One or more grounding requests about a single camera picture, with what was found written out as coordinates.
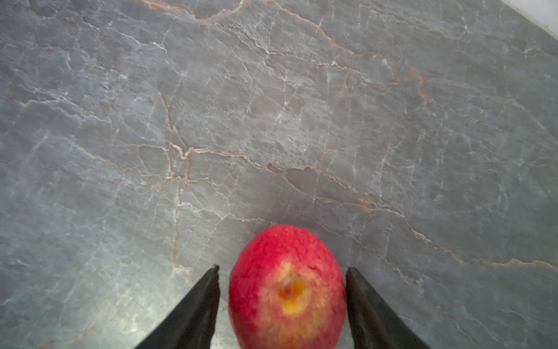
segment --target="gray marble surface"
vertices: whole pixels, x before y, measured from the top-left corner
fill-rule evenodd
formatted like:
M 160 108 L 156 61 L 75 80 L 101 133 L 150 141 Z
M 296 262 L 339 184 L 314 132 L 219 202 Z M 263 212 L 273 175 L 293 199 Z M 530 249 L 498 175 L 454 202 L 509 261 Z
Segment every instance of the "gray marble surface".
M 557 96 L 497 0 L 5 0 L 0 347 L 133 348 L 217 263 L 237 348 L 277 223 L 433 349 L 558 347 Z

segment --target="red apple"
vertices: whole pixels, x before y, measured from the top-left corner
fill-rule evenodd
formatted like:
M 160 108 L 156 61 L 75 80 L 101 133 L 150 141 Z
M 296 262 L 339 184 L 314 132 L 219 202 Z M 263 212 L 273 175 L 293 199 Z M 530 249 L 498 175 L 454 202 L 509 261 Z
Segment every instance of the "red apple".
M 346 308 L 337 261 L 306 229 L 262 231 L 230 273 L 229 316 L 242 349 L 332 349 Z

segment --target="white surface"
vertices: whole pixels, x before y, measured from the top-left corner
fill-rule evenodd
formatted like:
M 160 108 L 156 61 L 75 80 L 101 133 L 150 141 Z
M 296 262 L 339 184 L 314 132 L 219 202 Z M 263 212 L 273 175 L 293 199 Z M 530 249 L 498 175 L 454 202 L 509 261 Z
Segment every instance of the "white surface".
M 558 40 L 558 0 L 502 0 Z

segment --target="marble countertop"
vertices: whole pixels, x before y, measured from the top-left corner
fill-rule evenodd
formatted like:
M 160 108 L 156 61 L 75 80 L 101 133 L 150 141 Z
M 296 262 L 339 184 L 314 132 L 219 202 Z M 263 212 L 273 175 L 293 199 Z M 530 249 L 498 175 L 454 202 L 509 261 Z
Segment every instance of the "marble countertop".
M 557 96 L 498 0 L 5 1 L 0 347 L 133 348 L 219 264 L 238 348 L 278 223 L 433 349 L 557 347 Z

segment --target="red and yellow apple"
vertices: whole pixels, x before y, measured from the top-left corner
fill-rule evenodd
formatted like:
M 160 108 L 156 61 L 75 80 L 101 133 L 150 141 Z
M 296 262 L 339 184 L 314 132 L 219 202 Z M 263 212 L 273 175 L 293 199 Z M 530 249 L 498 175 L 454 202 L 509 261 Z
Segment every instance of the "red and yellow apple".
M 332 349 L 346 307 L 337 261 L 302 228 L 262 231 L 230 274 L 229 316 L 242 349 Z

